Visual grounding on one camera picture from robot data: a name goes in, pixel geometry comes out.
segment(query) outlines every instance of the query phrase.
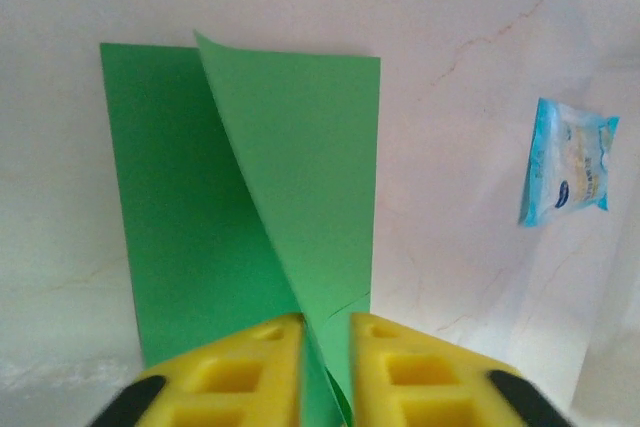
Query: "light green paper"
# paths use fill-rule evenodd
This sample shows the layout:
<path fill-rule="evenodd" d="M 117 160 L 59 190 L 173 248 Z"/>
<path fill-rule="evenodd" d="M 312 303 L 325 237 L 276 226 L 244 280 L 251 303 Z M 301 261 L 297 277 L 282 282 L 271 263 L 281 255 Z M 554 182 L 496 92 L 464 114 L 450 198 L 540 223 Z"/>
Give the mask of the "light green paper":
<path fill-rule="evenodd" d="M 350 399 L 348 319 L 370 299 L 380 61 L 196 38 L 254 204 Z"/>

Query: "blue packet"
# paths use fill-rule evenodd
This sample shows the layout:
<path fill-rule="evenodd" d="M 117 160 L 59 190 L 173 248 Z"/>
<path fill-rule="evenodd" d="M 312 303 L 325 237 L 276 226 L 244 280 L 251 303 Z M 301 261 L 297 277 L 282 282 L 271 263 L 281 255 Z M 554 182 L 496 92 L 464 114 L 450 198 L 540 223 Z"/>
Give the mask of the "blue packet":
<path fill-rule="evenodd" d="M 525 226 L 542 225 L 591 204 L 607 210 L 607 164 L 618 120 L 553 100 L 538 101 Z"/>

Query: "folded paper sheet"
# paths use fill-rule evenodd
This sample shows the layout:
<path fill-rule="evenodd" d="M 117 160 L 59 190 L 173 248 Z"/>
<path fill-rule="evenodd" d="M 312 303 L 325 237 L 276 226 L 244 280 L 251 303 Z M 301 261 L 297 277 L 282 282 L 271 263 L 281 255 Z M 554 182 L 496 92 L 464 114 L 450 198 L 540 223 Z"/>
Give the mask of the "folded paper sheet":
<path fill-rule="evenodd" d="M 335 426 L 323 358 L 348 396 L 346 318 L 369 307 L 379 60 L 198 40 L 202 58 L 102 46 L 145 360 L 302 311 L 321 352 L 308 345 L 306 425 Z"/>

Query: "green cardboard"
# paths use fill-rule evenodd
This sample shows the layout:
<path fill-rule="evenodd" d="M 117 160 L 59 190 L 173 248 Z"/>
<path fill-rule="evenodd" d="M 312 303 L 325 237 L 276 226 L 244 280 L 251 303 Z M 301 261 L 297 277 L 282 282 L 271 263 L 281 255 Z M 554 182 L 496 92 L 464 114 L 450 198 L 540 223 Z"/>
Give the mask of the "green cardboard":
<path fill-rule="evenodd" d="M 350 399 L 348 321 L 371 288 L 380 61 L 196 38 L 253 201 Z"/>
<path fill-rule="evenodd" d="M 303 425 L 338 425 L 322 356 L 349 395 L 348 314 L 369 309 L 379 62 L 198 40 L 215 102 L 196 49 L 101 49 L 145 360 L 303 311 Z"/>

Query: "white surface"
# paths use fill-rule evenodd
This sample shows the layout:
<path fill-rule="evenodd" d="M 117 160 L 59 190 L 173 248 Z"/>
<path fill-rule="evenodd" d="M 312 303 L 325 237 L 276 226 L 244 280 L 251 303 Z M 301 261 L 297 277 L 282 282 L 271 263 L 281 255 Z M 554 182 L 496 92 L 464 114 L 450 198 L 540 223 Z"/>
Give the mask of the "white surface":
<path fill-rule="evenodd" d="M 572 410 L 640 424 L 640 183 L 636 183 Z"/>
<path fill-rule="evenodd" d="M 140 366 L 98 43 L 194 45 L 194 27 L 382 57 L 373 310 L 513 363 L 567 407 L 637 176 L 639 11 L 0 0 L 0 424 L 81 425 Z M 516 225 L 540 95 L 622 116 L 609 214 Z"/>

